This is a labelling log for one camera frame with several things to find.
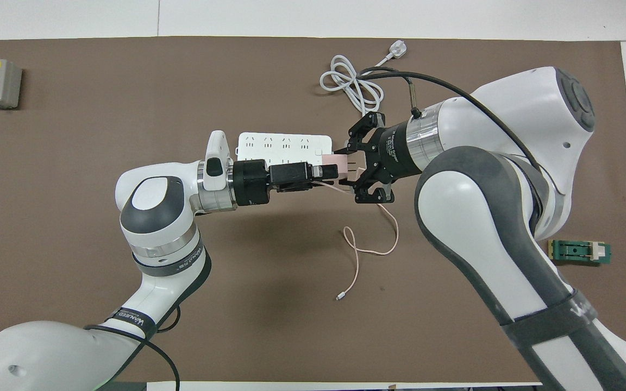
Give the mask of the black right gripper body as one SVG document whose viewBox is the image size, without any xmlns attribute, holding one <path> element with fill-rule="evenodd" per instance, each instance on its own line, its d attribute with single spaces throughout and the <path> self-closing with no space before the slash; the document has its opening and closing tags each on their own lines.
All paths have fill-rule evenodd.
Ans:
<svg viewBox="0 0 626 391">
<path fill-rule="evenodd" d="M 398 180 L 420 174 L 408 149 L 406 127 L 407 124 L 397 124 L 378 127 L 373 132 L 369 143 L 375 149 L 366 154 L 373 180 Z"/>
</svg>

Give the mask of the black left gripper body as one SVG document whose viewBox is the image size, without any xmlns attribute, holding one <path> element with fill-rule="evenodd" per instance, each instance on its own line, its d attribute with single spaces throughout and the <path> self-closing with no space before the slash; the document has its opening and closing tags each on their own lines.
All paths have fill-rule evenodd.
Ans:
<svg viewBox="0 0 626 391">
<path fill-rule="evenodd" d="M 234 198 L 238 206 L 270 202 L 270 190 L 297 192 L 312 188 L 312 165 L 307 162 L 266 165 L 263 159 L 236 161 L 233 165 Z"/>
</svg>

